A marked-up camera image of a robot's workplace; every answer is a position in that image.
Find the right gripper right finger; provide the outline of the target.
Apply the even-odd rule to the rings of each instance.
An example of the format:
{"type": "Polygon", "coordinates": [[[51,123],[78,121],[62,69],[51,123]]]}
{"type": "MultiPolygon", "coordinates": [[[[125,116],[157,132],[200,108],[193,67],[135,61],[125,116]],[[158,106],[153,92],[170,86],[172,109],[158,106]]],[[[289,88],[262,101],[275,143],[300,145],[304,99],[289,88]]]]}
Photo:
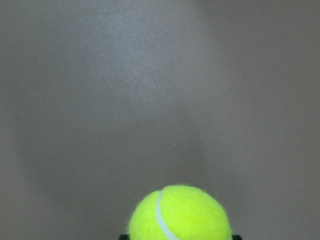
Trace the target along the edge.
{"type": "Polygon", "coordinates": [[[232,240],[242,240],[240,235],[232,235],[232,240]]]}

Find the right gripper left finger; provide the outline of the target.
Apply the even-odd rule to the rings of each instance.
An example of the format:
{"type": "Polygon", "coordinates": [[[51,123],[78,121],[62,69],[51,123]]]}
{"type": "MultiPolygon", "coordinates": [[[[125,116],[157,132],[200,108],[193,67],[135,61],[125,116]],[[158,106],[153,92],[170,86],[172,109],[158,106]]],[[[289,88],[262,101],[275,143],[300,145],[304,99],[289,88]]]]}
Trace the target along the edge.
{"type": "Polygon", "coordinates": [[[119,240],[130,240],[130,237],[128,234],[121,234],[119,240]]]}

